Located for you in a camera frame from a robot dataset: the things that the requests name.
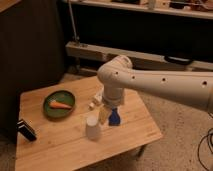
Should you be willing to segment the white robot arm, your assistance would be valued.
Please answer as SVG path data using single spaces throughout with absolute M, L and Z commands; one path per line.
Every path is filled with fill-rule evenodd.
M 135 70 L 127 56 L 119 55 L 98 69 L 97 78 L 103 85 L 101 124 L 123 104 L 125 88 L 213 114 L 213 72 Z

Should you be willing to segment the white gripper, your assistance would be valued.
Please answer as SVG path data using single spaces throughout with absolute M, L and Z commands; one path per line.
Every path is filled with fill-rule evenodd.
M 111 110 L 109 108 L 117 108 L 124 104 L 124 89 L 105 87 L 102 93 L 102 101 L 107 106 L 102 106 L 99 111 L 99 122 L 104 124 L 108 119 Z

